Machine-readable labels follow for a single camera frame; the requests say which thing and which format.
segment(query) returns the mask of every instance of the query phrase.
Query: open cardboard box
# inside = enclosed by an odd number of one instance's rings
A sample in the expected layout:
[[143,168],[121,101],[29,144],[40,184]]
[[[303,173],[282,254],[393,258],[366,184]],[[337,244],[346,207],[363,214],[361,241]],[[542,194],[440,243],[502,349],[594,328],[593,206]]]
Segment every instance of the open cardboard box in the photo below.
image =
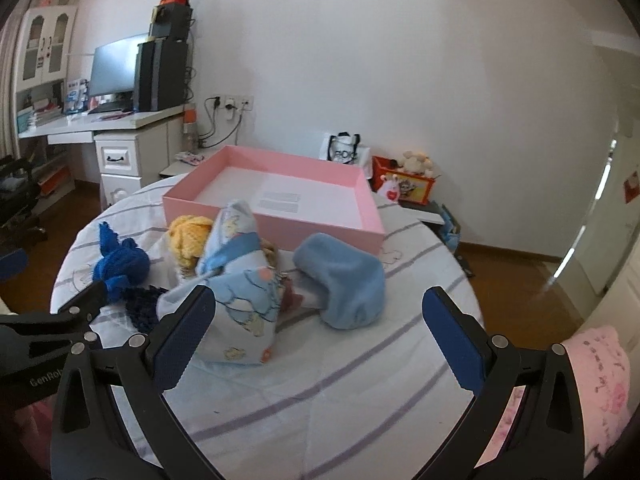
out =
[[180,215],[214,219],[234,199],[248,202],[258,234],[286,251],[326,233],[378,255],[385,231],[362,170],[256,148],[225,146],[162,199],[167,223]]

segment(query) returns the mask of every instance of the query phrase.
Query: glass cabinet door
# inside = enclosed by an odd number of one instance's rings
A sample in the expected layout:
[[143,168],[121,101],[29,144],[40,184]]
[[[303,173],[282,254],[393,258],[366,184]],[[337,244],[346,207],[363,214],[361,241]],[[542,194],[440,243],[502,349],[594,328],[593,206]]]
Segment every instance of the glass cabinet door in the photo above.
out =
[[36,70],[42,67],[43,58],[41,52],[44,51],[44,44],[41,44],[41,42],[45,41],[45,38],[42,38],[41,40],[43,26],[43,16],[38,15],[31,20],[29,40],[26,43],[26,50],[24,53],[24,67],[22,69],[23,80],[29,80],[36,77]]
[[62,50],[65,44],[66,28],[69,23],[69,16],[60,14],[56,19],[56,27],[53,31],[53,36],[50,38],[51,46],[47,55],[50,56],[49,60],[49,73],[59,72],[62,69]]

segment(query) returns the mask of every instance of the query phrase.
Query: monitor screen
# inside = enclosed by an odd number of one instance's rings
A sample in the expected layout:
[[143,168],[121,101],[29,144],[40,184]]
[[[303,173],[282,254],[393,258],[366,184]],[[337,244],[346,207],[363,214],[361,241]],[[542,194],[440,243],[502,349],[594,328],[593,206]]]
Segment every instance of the monitor screen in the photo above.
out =
[[91,97],[133,91],[138,45],[146,37],[139,34],[95,49],[89,85]]

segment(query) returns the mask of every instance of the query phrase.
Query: round table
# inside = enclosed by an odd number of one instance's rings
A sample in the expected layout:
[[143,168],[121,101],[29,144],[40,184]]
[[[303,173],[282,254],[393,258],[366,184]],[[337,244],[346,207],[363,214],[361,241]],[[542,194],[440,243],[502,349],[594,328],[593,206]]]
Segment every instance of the round table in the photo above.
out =
[[[78,233],[58,274],[51,311],[87,286],[98,259],[98,224],[133,237],[151,259],[148,284],[177,283],[162,195],[182,176],[121,200]],[[380,259],[386,306],[379,321],[342,332],[300,309],[278,321],[271,361],[211,364],[197,355],[166,400],[192,439],[229,480],[412,478],[464,412],[460,389],[422,320],[424,291],[442,286],[466,314],[478,302],[435,235],[400,206],[375,196],[387,235]],[[103,346],[133,333],[120,304],[93,329]],[[141,456],[157,462],[121,388],[114,389]]]

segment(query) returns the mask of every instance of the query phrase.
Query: wall cabinet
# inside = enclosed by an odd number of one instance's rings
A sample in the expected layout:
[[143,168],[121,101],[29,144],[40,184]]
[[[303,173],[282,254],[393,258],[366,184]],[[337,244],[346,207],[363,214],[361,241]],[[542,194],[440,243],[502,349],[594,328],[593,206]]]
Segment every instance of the wall cabinet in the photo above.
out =
[[15,51],[15,92],[66,77],[75,18],[74,6],[36,7],[27,11]]

